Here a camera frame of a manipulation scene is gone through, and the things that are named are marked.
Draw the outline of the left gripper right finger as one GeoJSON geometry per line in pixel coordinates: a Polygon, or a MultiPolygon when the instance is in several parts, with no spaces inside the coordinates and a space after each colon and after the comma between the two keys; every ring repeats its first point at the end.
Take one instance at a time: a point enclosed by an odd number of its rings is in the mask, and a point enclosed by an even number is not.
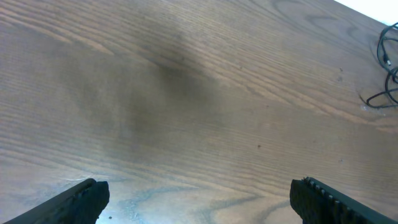
{"type": "Polygon", "coordinates": [[[397,224],[312,177],[292,180],[290,205],[306,224],[397,224]]]}

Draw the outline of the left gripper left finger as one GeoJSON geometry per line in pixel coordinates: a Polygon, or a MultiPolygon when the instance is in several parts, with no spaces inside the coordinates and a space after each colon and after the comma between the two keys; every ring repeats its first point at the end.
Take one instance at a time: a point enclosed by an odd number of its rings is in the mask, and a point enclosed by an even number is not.
{"type": "Polygon", "coordinates": [[[95,224],[108,203],[107,181],[86,179],[5,224],[95,224]]]}

